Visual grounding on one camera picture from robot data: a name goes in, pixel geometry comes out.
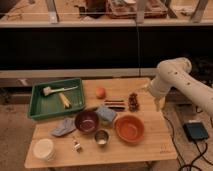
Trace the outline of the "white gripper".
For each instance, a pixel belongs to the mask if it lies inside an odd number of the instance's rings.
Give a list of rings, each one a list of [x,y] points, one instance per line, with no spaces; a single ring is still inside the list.
[[[165,89],[162,86],[151,82],[148,84],[147,90],[155,98],[154,102],[156,105],[156,111],[159,111],[161,109],[160,99],[164,98],[166,95]]]

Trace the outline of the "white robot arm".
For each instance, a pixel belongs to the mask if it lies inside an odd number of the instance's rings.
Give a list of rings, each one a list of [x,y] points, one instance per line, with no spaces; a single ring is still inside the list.
[[[192,64],[185,57],[161,61],[157,65],[156,76],[148,84],[147,90],[155,99],[160,100],[175,87],[213,117],[213,88],[190,76],[191,70]]]

